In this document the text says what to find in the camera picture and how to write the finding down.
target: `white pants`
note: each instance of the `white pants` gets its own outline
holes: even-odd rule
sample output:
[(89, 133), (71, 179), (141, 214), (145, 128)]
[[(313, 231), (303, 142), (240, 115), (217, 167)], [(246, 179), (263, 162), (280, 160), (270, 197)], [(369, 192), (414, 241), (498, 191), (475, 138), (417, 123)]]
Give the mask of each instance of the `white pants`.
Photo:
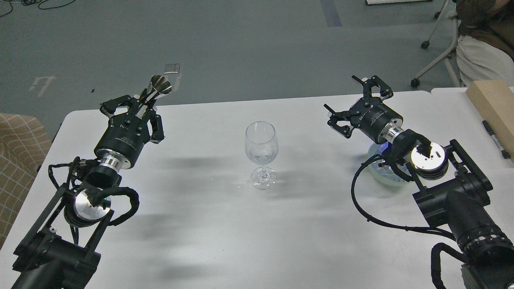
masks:
[(514, 61), (505, 52), (470, 36), (459, 38), (457, 65), (466, 86), (475, 80), (504, 80), (514, 86)]

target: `black marker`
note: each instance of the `black marker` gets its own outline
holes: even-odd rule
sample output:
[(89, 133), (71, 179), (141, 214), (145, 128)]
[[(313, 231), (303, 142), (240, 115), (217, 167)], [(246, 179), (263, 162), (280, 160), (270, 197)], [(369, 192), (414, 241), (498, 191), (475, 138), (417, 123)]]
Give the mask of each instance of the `black marker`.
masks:
[(496, 143), (496, 146), (500, 149), (500, 151), (502, 151), (503, 158), (504, 159), (510, 158), (510, 154), (503, 148), (500, 141), (496, 138), (496, 136), (494, 135), (494, 131), (492, 131), (492, 129), (489, 126), (489, 124), (487, 123), (487, 121), (486, 120), (482, 121), (482, 124), (484, 125), (487, 133), (491, 136), (492, 140), (494, 140), (494, 143)]

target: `glass base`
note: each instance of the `glass base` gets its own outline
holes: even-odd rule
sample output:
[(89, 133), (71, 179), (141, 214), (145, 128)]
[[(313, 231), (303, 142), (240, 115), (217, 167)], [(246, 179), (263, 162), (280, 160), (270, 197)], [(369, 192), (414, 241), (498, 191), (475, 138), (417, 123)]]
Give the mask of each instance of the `glass base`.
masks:
[(259, 190), (267, 190), (277, 182), (277, 173), (269, 167), (259, 167), (252, 172), (252, 185)]

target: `gray floor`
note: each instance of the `gray floor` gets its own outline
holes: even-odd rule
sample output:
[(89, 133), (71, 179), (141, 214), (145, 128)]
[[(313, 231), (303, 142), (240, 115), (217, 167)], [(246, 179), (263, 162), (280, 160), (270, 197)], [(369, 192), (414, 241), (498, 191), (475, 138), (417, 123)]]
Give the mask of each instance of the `gray floor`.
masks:
[[(0, 112), (35, 116), (53, 136), (69, 112), (140, 93), (170, 63), (181, 64), (182, 80), (161, 105), (361, 93), (351, 75), (378, 75), (394, 91), (452, 87), (442, 63), (410, 86), (450, 42), (444, 22), (419, 47), (442, 5), (77, 0), (39, 10), (13, 1), (0, 18)], [(8, 10), (0, 2), (0, 14)], [(42, 95), (44, 79), (30, 90), (51, 76)]]

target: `glass stem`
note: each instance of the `glass stem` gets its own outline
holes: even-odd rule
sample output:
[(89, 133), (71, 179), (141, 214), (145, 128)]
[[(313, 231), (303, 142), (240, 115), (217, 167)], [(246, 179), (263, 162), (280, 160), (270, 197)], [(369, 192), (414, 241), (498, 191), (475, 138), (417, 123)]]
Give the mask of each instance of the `glass stem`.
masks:
[(268, 171), (266, 171), (264, 168), (264, 166), (261, 166), (261, 173), (259, 174), (261, 179), (267, 179), (269, 177)]

